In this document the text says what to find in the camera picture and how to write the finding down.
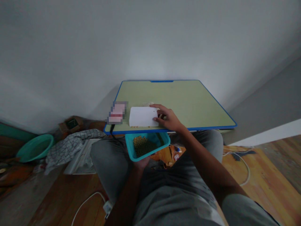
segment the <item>power cord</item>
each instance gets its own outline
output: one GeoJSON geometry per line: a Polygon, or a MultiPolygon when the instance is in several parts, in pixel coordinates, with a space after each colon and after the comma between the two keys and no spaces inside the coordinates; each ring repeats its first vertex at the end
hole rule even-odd
{"type": "Polygon", "coordinates": [[[106,201],[105,200],[105,198],[104,198],[104,196],[102,195],[102,193],[100,193],[100,192],[95,192],[94,194],[92,194],[89,198],[87,198],[82,204],[81,204],[81,206],[77,209],[77,211],[76,211],[76,214],[75,214],[75,216],[74,216],[74,218],[73,218],[73,221],[72,221],[72,224],[71,224],[71,226],[73,226],[73,224],[74,224],[74,220],[75,220],[75,218],[76,218],[76,215],[77,215],[77,213],[79,212],[79,210],[81,209],[81,207],[91,198],[91,197],[93,197],[94,195],[96,195],[96,194],[99,194],[101,197],[102,197],[102,199],[103,199],[103,202],[104,202],[104,205],[103,205],[103,209],[105,210],[105,212],[106,212],[106,219],[107,219],[107,217],[109,216],[109,214],[110,214],[110,212],[111,212],[111,210],[112,210],[112,208],[113,208],[113,205],[111,204],[111,202],[110,201],[106,201]]]}
{"type": "Polygon", "coordinates": [[[247,179],[246,179],[245,182],[243,182],[242,184],[240,184],[240,186],[246,185],[246,184],[249,182],[250,177],[251,177],[251,171],[250,171],[250,168],[249,168],[248,164],[245,162],[245,160],[244,160],[241,156],[239,156],[237,153],[247,153],[247,152],[249,152],[249,151],[251,151],[251,150],[247,150],[247,151],[245,151],[245,152],[227,152],[227,153],[223,154],[223,156],[226,156],[226,155],[229,155],[229,154],[235,154],[235,155],[237,155],[238,157],[240,157],[240,159],[241,159],[241,160],[244,162],[244,164],[246,165],[247,170],[248,170],[248,177],[247,177],[247,179]]]}

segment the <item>plastic basin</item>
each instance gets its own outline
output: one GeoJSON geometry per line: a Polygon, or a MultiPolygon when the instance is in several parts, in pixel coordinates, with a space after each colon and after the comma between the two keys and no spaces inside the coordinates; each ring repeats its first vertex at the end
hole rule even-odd
{"type": "Polygon", "coordinates": [[[20,162],[30,162],[45,157],[53,146],[54,138],[50,134],[40,135],[28,141],[17,153],[20,162]]]}
{"type": "Polygon", "coordinates": [[[162,133],[129,133],[129,134],[125,135],[125,141],[126,141],[126,147],[128,148],[129,158],[133,162],[138,162],[141,159],[144,159],[145,157],[147,157],[153,153],[156,153],[157,151],[160,151],[161,149],[163,149],[165,147],[168,147],[168,145],[170,144],[170,138],[166,132],[162,132],[162,133]],[[157,134],[161,136],[164,145],[161,145],[161,141],[157,134]],[[138,137],[138,136],[146,137],[149,141],[155,143],[158,148],[149,153],[146,153],[145,155],[137,157],[135,148],[134,148],[134,138],[138,137]]]}

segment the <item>right hand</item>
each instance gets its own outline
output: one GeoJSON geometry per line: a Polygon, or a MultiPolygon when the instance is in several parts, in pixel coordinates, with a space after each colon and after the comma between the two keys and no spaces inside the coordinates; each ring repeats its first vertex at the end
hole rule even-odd
{"type": "Polygon", "coordinates": [[[182,129],[185,129],[185,126],[179,121],[179,119],[171,109],[168,109],[167,107],[164,107],[163,105],[160,104],[153,104],[150,105],[150,107],[155,107],[160,109],[157,111],[158,118],[153,119],[154,121],[158,122],[160,125],[175,132],[180,132],[182,129]]]}

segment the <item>desk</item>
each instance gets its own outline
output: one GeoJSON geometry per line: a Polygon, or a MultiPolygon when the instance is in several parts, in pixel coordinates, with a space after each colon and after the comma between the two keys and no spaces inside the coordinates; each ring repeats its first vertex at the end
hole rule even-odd
{"type": "MultiPolygon", "coordinates": [[[[127,101],[128,107],[123,124],[115,125],[113,134],[168,132],[159,126],[129,126],[131,107],[143,107],[145,103],[151,102],[172,109],[180,122],[191,131],[232,129],[237,126],[199,80],[123,81],[115,101],[127,101]]],[[[106,125],[106,134],[109,134],[110,128],[111,125],[106,125]]]]}

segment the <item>cardboard box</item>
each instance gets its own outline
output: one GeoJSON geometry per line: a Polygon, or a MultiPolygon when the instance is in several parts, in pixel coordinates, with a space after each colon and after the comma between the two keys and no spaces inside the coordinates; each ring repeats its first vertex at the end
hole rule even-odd
{"type": "Polygon", "coordinates": [[[81,117],[72,116],[65,120],[63,123],[59,124],[60,131],[62,133],[75,133],[83,128],[83,121],[81,117]]]}

